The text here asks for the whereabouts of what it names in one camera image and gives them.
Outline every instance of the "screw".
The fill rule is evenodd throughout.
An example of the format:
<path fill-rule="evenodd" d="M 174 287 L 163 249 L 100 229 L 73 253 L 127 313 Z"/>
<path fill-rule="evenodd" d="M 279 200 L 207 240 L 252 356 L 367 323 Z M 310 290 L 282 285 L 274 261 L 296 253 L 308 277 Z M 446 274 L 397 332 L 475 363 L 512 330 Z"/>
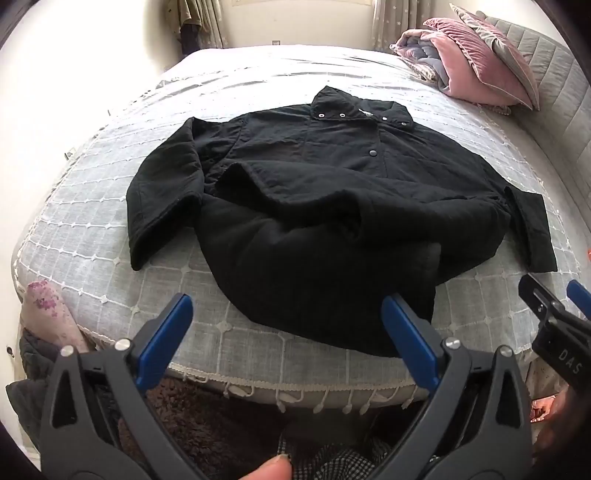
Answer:
<path fill-rule="evenodd" d="M 73 353 L 74 347 L 72 347 L 71 345 L 66 345 L 65 347 L 62 347 L 62 349 L 60 350 L 61 356 L 70 356 Z"/>
<path fill-rule="evenodd" d="M 131 346 L 131 341 L 128 338 L 121 338 L 115 342 L 115 350 L 125 352 Z"/>
<path fill-rule="evenodd" d="M 462 343 L 455 337 L 447 337 L 445 339 L 445 346 L 450 350 L 457 350 L 462 346 Z"/>
<path fill-rule="evenodd" d="M 501 345 L 499 347 L 499 353 L 502 356 L 509 358 L 509 357 L 513 356 L 513 349 L 508 345 Z"/>

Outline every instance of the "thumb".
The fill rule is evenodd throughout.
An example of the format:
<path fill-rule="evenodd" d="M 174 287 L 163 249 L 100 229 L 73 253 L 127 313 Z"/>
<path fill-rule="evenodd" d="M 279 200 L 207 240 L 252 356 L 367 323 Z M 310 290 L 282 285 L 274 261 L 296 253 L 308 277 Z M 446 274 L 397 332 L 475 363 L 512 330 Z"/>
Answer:
<path fill-rule="evenodd" d="M 291 463 L 287 455 L 277 455 L 241 480 L 291 480 Z"/>

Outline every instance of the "white wall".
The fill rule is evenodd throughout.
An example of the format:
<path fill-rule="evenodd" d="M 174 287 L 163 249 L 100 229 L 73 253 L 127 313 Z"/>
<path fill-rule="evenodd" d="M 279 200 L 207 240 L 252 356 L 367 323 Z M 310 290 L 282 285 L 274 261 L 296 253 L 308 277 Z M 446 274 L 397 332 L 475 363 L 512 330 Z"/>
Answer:
<path fill-rule="evenodd" d="M 18 424 L 4 385 L 20 304 L 9 271 L 29 216 L 77 147 L 178 61 L 161 0 L 41 0 L 0 50 L 0 420 Z"/>
<path fill-rule="evenodd" d="M 222 1 L 231 47 L 330 45 L 369 48 L 374 8 L 335 0 L 272 0 L 233 5 Z"/>
<path fill-rule="evenodd" d="M 449 3 L 450 0 L 434 0 L 433 16 L 457 18 Z M 491 17 L 531 28 L 566 45 L 554 24 L 534 0 L 457 0 L 452 3 L 472 13 L 480 10 Z"/>

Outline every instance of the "white bed sheet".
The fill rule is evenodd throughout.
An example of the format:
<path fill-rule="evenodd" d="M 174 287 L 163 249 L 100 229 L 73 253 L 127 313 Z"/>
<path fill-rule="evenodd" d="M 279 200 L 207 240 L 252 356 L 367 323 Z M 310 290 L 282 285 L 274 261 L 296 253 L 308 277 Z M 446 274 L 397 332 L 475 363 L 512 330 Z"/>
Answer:
<path fill-rule="evenodd" d="M 516 186 L 543 194 L 559 267 L 543 279 L 564 297 L 566 283 L 580 274 L 554 207 L 567 194 L 553 192 L 560 198 L 550 200 L 515 148 L 515 140 L 529 138 L 523 130 L 503 119 L 511 122 L 508 137 L 491 113 L 442 95 L 392 55 L 310 46 L 203 50 L 169 70 L 76 153 L 19 247 L 17 288 L 39 278 L 61 285 L 80 327 L 107 342 L 133 336 L 173 293 L 188 293 L 195 318 L 171 369 L 228 395 L 281 408 L 287 403 L 346 411 L 416 397 L 400 359 L 338 349 L 250 322 L 217 287 L 191 229 L 142 271 L 129 265 L 125 192 L 148 153 L 190 116 L 225 121 L 309 103 L 325 85 L 402 103 L 415 121 L 482 155 Z M 541 150 L 535 155 L 551 172 Z M 433 325 L 471 348 L 510 345 L 526 369 L 537 322 L 517 296 L 524 271 L 508 235 L 493 259 L 438 287 Z"/>

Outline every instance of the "gray upholstered headboard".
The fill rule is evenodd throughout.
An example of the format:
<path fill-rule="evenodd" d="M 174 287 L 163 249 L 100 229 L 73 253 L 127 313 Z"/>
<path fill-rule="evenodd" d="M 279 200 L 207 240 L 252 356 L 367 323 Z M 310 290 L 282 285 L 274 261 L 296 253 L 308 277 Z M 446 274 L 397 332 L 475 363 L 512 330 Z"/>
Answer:
<path fill-rule="evenodd" d="M 529 28 L 477 12 L 530 63 L 540 111 L 513 107 L 521 126 L 544 150 L 591 228 L 591 88 L 579 63 L 560 43 Z"/>

